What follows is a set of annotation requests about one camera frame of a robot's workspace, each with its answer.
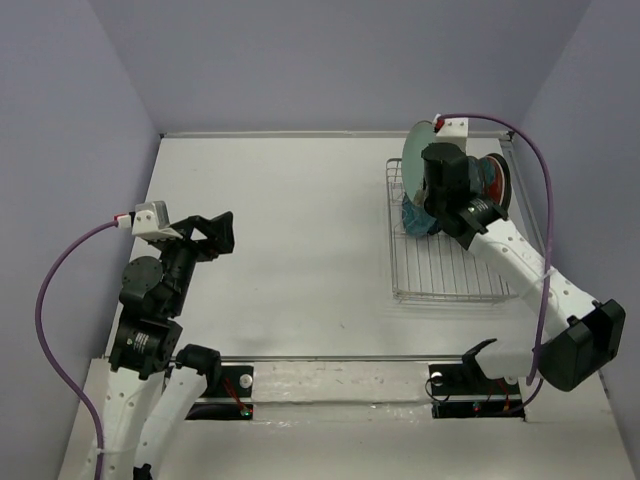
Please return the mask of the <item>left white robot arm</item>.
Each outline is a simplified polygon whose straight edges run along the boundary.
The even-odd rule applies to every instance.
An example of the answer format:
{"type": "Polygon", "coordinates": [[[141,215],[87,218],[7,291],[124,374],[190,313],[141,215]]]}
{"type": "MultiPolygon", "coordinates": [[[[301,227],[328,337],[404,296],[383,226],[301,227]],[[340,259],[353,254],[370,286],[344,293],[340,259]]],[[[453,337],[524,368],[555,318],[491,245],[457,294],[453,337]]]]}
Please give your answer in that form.
{"type": "Polygon", "coordinates": [[[154,479],[178,424],[200,395],[221,383],[219,351],[177,346],[195,267],[230,254],[234,215],[190,216],[175,223],[150,209],[133,215],[136,236],[159,251],[129,262],[122,274],[118,320],[108,356],[102,431],[87,463],[100,479],[154,479]]]}

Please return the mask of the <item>light mint glass plate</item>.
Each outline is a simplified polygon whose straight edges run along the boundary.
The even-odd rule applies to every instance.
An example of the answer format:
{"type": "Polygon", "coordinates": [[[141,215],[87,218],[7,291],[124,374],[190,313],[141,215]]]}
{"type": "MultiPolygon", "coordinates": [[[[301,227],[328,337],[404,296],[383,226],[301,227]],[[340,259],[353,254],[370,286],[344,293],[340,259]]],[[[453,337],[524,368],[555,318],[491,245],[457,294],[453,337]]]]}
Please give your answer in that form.
{"type": "Polygon", "coordinates": [[[421,120],[409,131],[402,150],[401,175],[405,194],[415,203],[423,202],[427,195],[423,150],[432,143],[451,143],[463,153],[466,152],[467,138],[435,137],[433,121],[421,120]]]}

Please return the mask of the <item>dark teal round plate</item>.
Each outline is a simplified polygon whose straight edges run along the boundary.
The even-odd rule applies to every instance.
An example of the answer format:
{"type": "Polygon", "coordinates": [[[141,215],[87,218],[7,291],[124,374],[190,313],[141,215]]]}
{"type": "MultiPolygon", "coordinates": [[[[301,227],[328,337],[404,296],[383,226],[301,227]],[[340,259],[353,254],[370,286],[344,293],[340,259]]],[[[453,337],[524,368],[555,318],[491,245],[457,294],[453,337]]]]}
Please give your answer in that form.
{"type": "Polygon", "coordinates": [[[469,179],[472,191],[486,193],[495,180],[495,167],[488,157],[469,158],[469,179]]]}

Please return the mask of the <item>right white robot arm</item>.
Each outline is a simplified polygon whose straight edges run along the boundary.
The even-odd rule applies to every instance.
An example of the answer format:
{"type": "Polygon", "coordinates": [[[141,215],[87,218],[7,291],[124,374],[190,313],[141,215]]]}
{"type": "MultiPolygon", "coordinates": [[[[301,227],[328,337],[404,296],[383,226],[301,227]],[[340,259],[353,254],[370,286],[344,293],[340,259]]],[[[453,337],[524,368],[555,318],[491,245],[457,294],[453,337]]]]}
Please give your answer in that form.
{"type": "Polygon", "coordinates": [[[542,320],[531,347],[509,348],[498,339],[466,354],[462,384],[482,392],[496,378],[539,376],[570,392],[618,353],[626,312],[615,300],[600,302],[545,264],[507,211],[470,188],[469,161],[457,145],[432,143],[424,160],[424,207],[462,249],[503,277],[542,320]]]}

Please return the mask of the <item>red and blue floral plate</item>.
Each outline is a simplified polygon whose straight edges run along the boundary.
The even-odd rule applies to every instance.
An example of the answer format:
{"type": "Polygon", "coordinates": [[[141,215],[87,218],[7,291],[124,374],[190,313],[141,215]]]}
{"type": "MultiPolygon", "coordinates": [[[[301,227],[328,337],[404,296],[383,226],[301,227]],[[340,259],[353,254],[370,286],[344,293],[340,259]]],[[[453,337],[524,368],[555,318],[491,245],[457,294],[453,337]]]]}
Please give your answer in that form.
{"type": "Polygon", "coordinates": [[[488,185],[488,194],[494,202],[501,204],[506,195],[506,177],[504,170],[495,156],[489,155],[487,160],[492,169],[492,180],[488,185]]]}

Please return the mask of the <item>teal scalloped plate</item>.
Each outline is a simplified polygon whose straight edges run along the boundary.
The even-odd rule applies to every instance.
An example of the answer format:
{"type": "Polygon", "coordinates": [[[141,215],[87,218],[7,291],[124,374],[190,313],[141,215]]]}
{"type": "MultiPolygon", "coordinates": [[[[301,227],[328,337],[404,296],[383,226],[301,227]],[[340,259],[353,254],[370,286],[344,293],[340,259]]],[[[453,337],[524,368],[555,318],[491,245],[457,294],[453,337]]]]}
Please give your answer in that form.
{"type": "Polygon", "coordinates": [[[424,203],[415,203],[407,194],[402,201],[402,224],[405,233],[414,238],[433,236],[441,231],[438,220],[427,213],[424,203]]]}

